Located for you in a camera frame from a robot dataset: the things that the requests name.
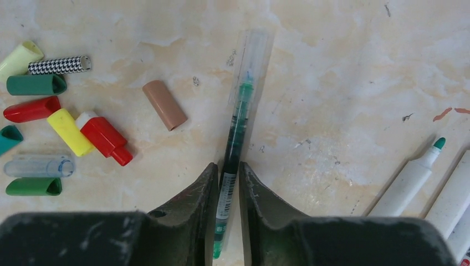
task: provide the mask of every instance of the pen tip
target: pen tip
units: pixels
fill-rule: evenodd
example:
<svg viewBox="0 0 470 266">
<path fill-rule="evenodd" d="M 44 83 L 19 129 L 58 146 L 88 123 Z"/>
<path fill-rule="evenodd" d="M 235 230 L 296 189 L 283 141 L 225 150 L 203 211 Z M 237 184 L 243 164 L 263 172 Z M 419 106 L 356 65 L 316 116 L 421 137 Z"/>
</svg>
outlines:
<svg viewBox="0 0 470 266">
<path fill-rule="evenodd" d="M 438 148 L 438 149 L 442 149 L 442 147 L 444 147 L 444 144 L 446 143 L 446 138 L 445 137 L 442 137 L 440 139 L 438 139 L 436 141 L 436 143 L 434 143 L 434 147 Z"/>
</svg>

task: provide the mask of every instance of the brown marker cap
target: brown marker cap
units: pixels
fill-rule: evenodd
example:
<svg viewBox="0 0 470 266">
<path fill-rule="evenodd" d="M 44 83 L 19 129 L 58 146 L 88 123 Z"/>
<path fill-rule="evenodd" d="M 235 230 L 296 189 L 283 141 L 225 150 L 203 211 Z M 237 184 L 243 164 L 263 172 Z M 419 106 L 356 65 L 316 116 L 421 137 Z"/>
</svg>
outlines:
<svg viewBox="0 0 470 266">
<path fill-rule="evenodd" d="M 157 111 L 168 131 L 172 131 L 188 120 L 188 117 L 186 117 L 185 113 L 181 110 L 179 104 L 162 81 L 151 81 L 145 84 L 142 90 L 155 108 L 155 111 Z"/>
</svg>

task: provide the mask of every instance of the red lipstick-shaped cap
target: red lipstick-shaped cap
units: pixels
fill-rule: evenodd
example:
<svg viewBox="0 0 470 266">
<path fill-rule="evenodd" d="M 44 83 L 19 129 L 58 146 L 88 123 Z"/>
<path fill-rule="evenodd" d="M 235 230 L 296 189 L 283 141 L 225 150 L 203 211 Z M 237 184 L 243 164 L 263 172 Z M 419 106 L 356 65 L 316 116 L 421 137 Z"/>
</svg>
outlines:
<svg viewBox="0 0 470 266">
<path fill-rule="evenodd" d="M 12 105 L 3 111 L 3 116 L 11 122 L 23 123 L 48 118 L 60 108 L 59 98 L 51 96 Z"/>
<path fill-rule="evenodd" d="M 104 157 L 112 156 L 122 166 L 132 160 L 132 154 L 125 147 L 127 140 L 106 118 L 87 111 L 77 118 L 75 124 Z"/>
</svg>

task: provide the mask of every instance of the yellow cylinder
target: yellow cylinder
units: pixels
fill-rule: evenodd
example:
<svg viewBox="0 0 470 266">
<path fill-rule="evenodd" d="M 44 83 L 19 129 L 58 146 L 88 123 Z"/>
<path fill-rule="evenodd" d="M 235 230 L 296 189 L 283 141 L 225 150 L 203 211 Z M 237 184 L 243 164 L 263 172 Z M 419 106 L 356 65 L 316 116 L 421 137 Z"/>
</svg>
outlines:
<svg viewBox="0 0 470 266">
<path fill-rule="evenodd" d="M 47 122 L 78 157 L 90 153 L 95 148 L 80 132 L 75 120 L 64 108 L 51 114 Z"/>
<path fill-rule="evenodd" d="M 36 44 L 30 40 L 23 42 L 0 63 L 0 81 L 5 83 L 9 76 L 26 74 L 29 63 L 41 60 L 42 57 L 44 54 Z"/>
</svg>

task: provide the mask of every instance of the marble surface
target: marble surface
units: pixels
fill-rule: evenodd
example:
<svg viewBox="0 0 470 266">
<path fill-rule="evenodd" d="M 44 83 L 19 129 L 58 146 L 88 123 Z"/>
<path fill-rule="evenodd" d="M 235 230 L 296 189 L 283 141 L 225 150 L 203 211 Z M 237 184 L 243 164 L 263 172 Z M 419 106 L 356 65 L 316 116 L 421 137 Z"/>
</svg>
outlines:
<svg viewBox="0 0 470 266">
<path fill-rule="evenodd" d="M 96 151 L 78 158 L 58 197 L 1 193 L 1 219 L 23 211 L 150 211 L 192 183 L 223 157 L 230 56 L 238 32 L 252 27 L 276 36 L 244 159 L 301 211 L 367 214 L 406 160 L 444 136 L 433 175 L 403 214 L 423 217 L 468 148 L 469 114 L 452 109 L 433 121 L 446 108 L 470 109 L 468 0 L 0 3 L 0 59 L 27 39 L 47 59 L 88 55 L 93 70 L 67 75 L 60 100 L 75 117 L 95 110 L 108 118 L 135 153 L 126 167 Z M 190 117 L 173 132 L 141 91 L 155 79 Z M 0 109 L 29 99 L 0 85 Z M 25 141 L 0 165 L 17 153 L 68 149 L 45 120 L 18 127 Z M 11 180 L 1 174 L 0 188 Z M 214 265 L 243 265 L 238 203 L 226 236 Z"/>
</svg>

